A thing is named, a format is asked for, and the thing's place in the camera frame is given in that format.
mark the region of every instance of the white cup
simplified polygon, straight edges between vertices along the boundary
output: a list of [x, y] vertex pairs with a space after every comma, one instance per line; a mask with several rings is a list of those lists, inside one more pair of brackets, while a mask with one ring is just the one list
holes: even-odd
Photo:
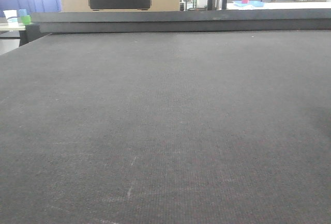
[[6, 16], [9, 26], [18, 26], [17, 10], [5, 10], [4, 14]]

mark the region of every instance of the pink cube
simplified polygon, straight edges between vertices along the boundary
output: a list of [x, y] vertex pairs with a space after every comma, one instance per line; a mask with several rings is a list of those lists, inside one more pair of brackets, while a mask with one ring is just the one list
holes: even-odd
[[242, 0], [242, 3], [247, 4], [249, 0]]

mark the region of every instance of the gray felt surface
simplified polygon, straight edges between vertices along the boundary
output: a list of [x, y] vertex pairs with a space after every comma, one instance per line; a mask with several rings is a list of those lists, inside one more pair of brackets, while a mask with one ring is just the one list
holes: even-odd
[[330, 40], [57, 35], [0, 56], [0, 223], [330, 224]]

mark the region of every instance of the cardboard box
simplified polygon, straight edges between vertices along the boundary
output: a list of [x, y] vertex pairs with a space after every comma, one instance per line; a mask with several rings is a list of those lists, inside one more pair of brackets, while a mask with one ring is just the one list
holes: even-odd
[[[148, 10], [141, 9], [100, 9], [104, 12], [137, 12], [137, 11], [179, 11], [180, 0], [152, 0]], [[62, 0], [63, 12], [94, 12], [89, 6], [89, 0]]]

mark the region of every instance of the green object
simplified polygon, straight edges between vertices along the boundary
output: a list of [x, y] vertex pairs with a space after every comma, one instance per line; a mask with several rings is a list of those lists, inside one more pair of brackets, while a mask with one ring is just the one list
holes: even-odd
[[31, 16], [21, 16], [21, 21], [24, 25], [29, 25], [31, 23]]

